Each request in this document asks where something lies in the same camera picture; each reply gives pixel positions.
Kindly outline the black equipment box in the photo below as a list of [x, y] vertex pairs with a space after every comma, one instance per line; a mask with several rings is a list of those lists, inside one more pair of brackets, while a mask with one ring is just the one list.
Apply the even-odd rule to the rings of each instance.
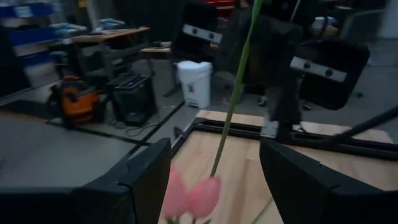
[[142, 127], [157, 112], [152, 77], [124, 75], [106, 84], [117, 121]]

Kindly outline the red tool chest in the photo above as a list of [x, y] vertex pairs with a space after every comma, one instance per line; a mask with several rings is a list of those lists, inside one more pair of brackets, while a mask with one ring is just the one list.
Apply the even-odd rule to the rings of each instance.
[[218, 17], [229, 17], [235, 7], [235, 0], [202, 0], [217, 9]]

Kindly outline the white trash bin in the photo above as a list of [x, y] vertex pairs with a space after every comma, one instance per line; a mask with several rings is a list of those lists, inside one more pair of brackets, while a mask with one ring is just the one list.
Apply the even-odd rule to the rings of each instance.
[[186, 60], [177, 64], [186, 105], [199, 109], [210, 105], [212, 71], [213, 66], [210, 62], [196, 63]]

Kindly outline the black aluminium table frame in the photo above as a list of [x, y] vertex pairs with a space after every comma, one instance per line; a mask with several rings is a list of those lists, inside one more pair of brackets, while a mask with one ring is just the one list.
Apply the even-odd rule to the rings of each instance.
[[398, 117], [398, 107], [349, 128], [306, 121], [296, 126], [275, 123], [259, 126], [258, 123], [265, 121], [265, 118], [234, 114], [233, 119], [249, 118], [253, 124], [235, 121], [230, 124], [228, 135], [252, 140], [270, 138], [290, 146], [398, 161], [398, 144], [391, 142], [389, 135], [384, 131], [375, 129], [376, 126], [396, 117]]

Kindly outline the wooden top work table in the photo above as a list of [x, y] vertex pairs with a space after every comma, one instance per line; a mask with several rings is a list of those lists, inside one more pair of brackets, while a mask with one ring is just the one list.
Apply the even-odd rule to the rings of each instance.
[[142, 58], [141, 50], [150, 46], [149, 31], [149, 27], [141, 26], [72, 36], [69, 50], [75, 58], [71, 66], [76, 74], [96, 85], [126, 75]]

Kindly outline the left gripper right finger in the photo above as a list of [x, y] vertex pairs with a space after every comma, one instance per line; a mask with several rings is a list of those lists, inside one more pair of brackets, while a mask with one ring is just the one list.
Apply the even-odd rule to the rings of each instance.
[[264, 177], [285, 224], [343, 224], [333, 195], [341, 174], [273, 140], [261, 139]]

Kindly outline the blue storage shelving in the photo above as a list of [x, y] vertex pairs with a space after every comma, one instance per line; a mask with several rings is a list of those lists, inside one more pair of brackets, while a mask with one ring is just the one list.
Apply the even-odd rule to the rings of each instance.
[[0, 96], [57, 79], [49, 47], [59, 14], [56, 0], [0, 0]]

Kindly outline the orange shop vacuum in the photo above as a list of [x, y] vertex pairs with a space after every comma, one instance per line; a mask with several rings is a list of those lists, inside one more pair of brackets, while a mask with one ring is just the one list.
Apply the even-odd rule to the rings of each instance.
[[71, 127], [81, 123], [102, 123], [108, 98], [101, 99], [96, 88], [84, 79], [69, 75], [50, 87], [46, 105], [58, 116], [63, 125]]

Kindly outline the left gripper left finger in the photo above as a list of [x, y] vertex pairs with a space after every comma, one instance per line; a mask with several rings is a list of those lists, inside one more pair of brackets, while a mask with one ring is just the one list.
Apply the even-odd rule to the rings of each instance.
[[77, 190], [79, 224], [157, 224], [169, 181], [169, 138]]

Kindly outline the pink artificial tulip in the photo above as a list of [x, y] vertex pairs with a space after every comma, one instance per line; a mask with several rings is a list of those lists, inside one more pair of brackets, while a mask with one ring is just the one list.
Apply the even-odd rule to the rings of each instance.
[[227, 138], [227, 135], [228, 135], [228, 130], [229, 130], [229, 127], [230, 127], [230, 124], [231, 124], [231, 119], [232, 119], [232, 116], [233, 116], [233, 113], [234, 113], [234, 109], [235, 109], [236, 103], [238, 101], [239, 94], [240, 94], [240, 92], [241, 92], [241, 90], [243, 88], [242, 80], [243, 80], [244, 71], [246, 69], [247, 60], [248, 60], [248, 57], [249, 57], [251, 34], [252, 34], [252, 31], [253, 31], [254, 26], [256, 24], [257, 18], [259, 17], [263, 2], [264, 2], [264, 0], [254, 0], [254, 5], [253, 5], [252, 11], [251, 11], [251, 23], [250, 23], [250, 26], [249, 26], [249, 30], [247, 31], [247, 36], [246, 36], [246, 39], [244, 41], [243, 49], [241, 51], [238, 71], [237, 71], [237, 74], [236, 74], [236, 80], [235, 80], [235, 84], [234, 84], [234, 89], [233, 89], [233, 92], [232, 92], [232, 95], [231, 95], [231, 99], [230, 99], [230, 102], [229, 102], [228, 114], [227, 114], [226, 120], [224, 122], [224, 128], [223, 128], [220, 144], [218, 146], [216, 157], [215, 157], [215, 160], [214, 160], [214, 163], [213, 163], [213, 167], [212, 167], [212, 170], [211, 170], [211, 174], [210, 174], [211, 178], [216, 174], [216, 170], [218, 168], [218, 164], [219, 164], [220, 159], [221, 159], [221, 155], [222, 155], [222, 152], [223, 152], [224, 144], [225, 144], [225, 141], [226, 141], [226, 138]]
[[212, 176], [199, 181], [188, 193], [188, 211], [192, 224], [206, 218], [217, 206], [221, 193], [221, 177]]
[[188, 211], [185, 184], [174, 164], [170, 165], [169, 181], [162, 206], [162, 217], [167, 224], [179, 224], [179, 219]]

